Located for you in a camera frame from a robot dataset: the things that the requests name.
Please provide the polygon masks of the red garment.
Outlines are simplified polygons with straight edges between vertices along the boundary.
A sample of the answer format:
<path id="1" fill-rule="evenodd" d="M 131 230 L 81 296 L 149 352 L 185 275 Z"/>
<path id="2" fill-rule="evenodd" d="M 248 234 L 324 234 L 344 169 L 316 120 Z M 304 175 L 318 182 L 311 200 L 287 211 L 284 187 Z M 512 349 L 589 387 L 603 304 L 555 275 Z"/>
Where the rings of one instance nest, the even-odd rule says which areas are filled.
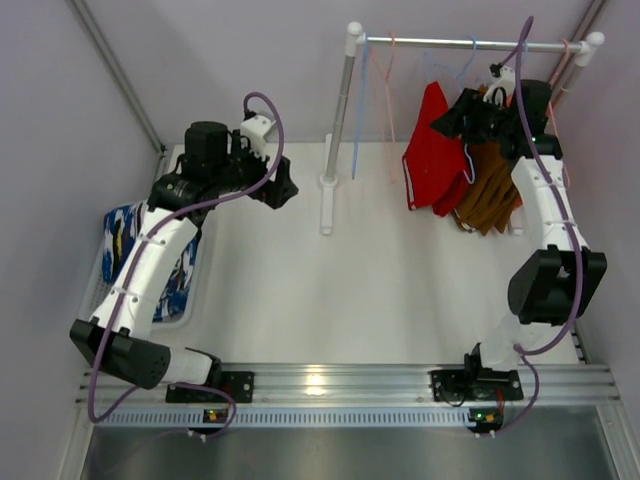
<path id="1" fill-rule="evenodd" d="M 469 188 L 465 176 L 468 161 L 461 141 L 446 138 L 431 127 L 431 123 L 448 109 L 440 85 L 429 83 L 401 160 L 410 211 L 431 207 L 435 215 L 446 217 L 463 200 Z"/>

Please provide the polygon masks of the light blue wire hanger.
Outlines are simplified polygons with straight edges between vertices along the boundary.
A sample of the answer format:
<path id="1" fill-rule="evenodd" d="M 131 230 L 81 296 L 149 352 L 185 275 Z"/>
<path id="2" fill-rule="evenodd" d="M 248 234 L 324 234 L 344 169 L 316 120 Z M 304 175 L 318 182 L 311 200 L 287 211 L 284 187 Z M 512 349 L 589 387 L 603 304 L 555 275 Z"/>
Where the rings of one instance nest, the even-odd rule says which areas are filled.
<path id="1" fill-rule="evenodd" d="M 360 75 L 359 75 L 359 91 L 358 91 L 357 108 L 356 108 L 356 124 L 355 124 L 354 144 L 353 144 L 354 149 L 353 149 L 352 164 L 351 164 L 352 180 L 355 180 L 357 176 L 359 150 L 360 150 L 360 143 L 362 139 L 362 130 L 364 126 L 367 82 L 368 82 L 368 75 L 369 75 L 369 55 L 370 55 L 370 48 L 369 48 L 368 36 L 364 35 L 363 43 L 362 43 L 361 68 L 360 68 Z"/>

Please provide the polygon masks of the blue white patterned shorts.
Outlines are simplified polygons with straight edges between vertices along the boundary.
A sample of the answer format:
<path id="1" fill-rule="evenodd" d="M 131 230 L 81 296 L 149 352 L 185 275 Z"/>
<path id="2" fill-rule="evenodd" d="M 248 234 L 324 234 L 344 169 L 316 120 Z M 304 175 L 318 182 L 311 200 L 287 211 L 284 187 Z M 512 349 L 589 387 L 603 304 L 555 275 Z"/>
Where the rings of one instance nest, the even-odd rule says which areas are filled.
<path id="1" fill-rule="evenodd" d="M 117 207 L 103 218 L 102 279 L 109 286 L 115 283 L 133 249 L 146 210 L 146 204 L 139 201 Z M 176 261 L 156 306 L 154 323 L 174 323 L 185 316 L 200 238 L 198 232 Z"/>

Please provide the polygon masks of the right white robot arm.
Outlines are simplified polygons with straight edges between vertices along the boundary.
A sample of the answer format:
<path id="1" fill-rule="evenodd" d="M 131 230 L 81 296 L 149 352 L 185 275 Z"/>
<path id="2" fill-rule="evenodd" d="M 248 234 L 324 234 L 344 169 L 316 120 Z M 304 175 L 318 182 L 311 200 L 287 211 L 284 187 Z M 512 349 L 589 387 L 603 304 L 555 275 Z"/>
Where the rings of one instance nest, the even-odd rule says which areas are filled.
<path id="1" fill-rule="evenodd" d="M 512 94 L 492 86 L 466 88 L 432 128 L 471 145 L 493 142 L 506 160 L 533 251 L 509 281 L 509 311 L 460 367 L 431 374 L 434 398 L 466 401 L 523 397 L 516 371 L 523 356 L 554 348 L 584 313 L 607 269 L 606 256 L 590 249 L 572 214 L 563 179 L 559 139 L 547 132 L 551 87 L 517 83 Z"/>

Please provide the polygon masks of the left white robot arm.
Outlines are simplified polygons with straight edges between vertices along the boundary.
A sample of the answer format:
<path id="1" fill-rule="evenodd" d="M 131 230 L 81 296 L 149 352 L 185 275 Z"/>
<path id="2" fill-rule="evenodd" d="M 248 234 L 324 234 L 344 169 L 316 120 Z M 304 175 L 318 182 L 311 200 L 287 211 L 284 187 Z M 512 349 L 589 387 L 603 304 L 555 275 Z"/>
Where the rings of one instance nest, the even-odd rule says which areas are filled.
<path id="1" fill-rule="evenodd" d="M 213 201 L 249 189 L 250 198 L 278 209 L 297 194 L 288 159 L 277 163 L 274 179 L 267 177 L 266 137 L 275 125 L 252 114 L 233 131 L 212 121 L 194 122 L 186 130 L 184 151 L 175 168 L 154 183 L 135 243 L 109 293 L 89 320 L 71 327 L 71 341 L 89 364 L 144 389 L 177 382 L 216 385 L 219 360 L 150 341 L 153 318 Z"/>

